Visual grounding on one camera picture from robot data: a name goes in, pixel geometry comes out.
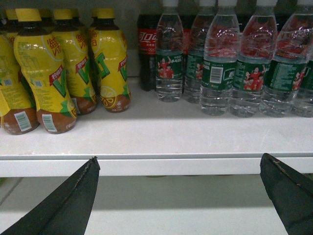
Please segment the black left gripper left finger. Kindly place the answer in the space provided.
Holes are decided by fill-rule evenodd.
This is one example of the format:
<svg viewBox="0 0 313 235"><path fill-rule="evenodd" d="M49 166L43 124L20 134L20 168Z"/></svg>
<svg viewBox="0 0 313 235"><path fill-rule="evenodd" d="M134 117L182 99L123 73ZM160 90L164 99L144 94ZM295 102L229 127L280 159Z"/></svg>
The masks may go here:
<svg viewBox="0 0 313 235"><path fill-rule="evenodd" d="M83 164L3 235L83 235L96 196L97 157Z"/></svg>

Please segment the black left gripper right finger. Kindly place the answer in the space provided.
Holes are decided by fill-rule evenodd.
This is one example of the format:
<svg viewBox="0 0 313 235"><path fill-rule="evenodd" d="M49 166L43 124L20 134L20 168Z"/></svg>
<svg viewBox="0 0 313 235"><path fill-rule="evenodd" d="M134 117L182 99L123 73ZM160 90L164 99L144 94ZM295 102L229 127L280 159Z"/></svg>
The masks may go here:
<svg viewBox="0 0 313 235"><path fill-rule="evenodd" d="M269 199L290 235L313 233L313 181L265 153L260 176Z"/></svg>

